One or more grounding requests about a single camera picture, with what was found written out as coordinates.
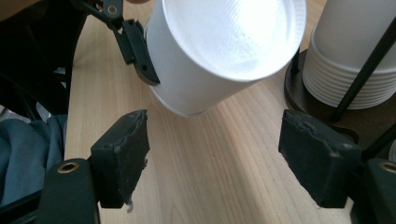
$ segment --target wooden table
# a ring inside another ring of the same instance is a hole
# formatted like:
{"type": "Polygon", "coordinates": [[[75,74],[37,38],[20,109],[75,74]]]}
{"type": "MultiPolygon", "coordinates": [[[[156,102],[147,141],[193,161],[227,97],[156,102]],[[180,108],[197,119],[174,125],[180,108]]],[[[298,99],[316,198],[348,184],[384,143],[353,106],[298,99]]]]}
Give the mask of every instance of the wooden table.
{"type": "MultiPolygon", "coordinates": [[[[302,49],[326,0],[308,0],[302,49]]],[[[145,24],[154,1],[125,4],[145,24]]],[[[278,153],[285,69],[185,119],[167,110],[125,65],[116,39],[93,17],[75,56],[66,158],[88,158],[122,115],[146,108],[150,152],[134,211],[101,209],[102,223],[350,223],[346,209],[318,207],[278,153]]]]}

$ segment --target paper cup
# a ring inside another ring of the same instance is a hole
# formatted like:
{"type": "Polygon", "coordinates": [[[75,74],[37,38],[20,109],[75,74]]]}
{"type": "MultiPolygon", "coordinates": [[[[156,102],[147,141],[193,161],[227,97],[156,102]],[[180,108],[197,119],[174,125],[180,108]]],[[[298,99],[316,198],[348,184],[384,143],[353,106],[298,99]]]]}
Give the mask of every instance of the paper cup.
{"type": "MultiPolygon", "coordinates": [[[[393,21],[395,0],[333,0],[313,29],[304,64],[308,91],[337,107],[393,21]]],[[[348,109],[380,105],[396,92],[396,45],[367,80],[348,109]]]]}
{"type": "MultiPolygon", "coordinates": [[[[360,70],[395,16],[395,0],[328,1],[312,38],[328,60],[360,70]]],[[[395,71],[395,62],[393,46],[376,71],[395,71]]]]}
{"type": "Polygon", "coordinates": [[[304,0],[157,0],[147,25],[160,85],[173,112],[201,114],[279,71],[304,34],[304,0]]]}

